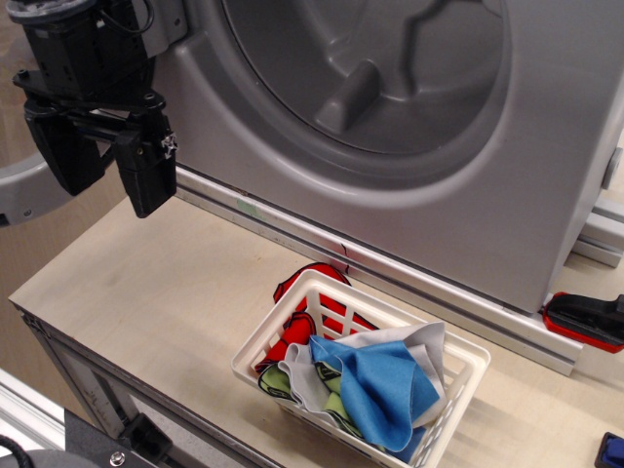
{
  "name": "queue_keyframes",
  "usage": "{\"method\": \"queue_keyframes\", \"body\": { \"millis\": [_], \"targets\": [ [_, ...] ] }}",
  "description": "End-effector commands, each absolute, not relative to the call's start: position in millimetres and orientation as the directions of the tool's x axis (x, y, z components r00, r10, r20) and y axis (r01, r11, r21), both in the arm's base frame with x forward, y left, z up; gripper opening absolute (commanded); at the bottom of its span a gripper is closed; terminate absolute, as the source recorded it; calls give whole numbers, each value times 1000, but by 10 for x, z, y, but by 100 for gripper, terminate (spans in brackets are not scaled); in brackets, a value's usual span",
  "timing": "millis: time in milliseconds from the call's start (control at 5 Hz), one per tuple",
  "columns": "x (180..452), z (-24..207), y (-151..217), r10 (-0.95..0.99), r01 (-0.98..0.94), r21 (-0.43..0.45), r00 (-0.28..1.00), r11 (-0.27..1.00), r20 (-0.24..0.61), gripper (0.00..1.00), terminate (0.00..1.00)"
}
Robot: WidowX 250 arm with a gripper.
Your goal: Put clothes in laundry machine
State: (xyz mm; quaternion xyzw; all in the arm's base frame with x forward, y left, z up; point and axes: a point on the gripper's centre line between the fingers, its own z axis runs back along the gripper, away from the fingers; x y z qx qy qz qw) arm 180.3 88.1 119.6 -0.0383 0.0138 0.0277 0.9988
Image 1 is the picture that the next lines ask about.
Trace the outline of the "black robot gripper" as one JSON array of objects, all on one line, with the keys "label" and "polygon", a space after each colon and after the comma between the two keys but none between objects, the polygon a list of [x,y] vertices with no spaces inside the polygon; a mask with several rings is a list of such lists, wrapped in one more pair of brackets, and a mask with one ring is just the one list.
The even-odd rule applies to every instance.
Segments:
[{"label": "black robot gripper", "polygon": [[72,196],[106,170],[93,140],[112,151],[135,214],[146,218],[176,194],[176,135],[151,90],[151,1],[9,1],[38,65],[21,71],[25,120],[60,186]]}]

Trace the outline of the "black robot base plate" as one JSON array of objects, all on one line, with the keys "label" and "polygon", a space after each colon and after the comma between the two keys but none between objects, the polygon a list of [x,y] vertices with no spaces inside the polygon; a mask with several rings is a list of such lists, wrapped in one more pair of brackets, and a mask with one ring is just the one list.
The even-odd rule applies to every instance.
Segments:
[{"label": "black robot base plate", "polygon": [[64,411],[65,450],[96,467],[157,467],[174,446],[145,414],[111,437],[69,410]]}]

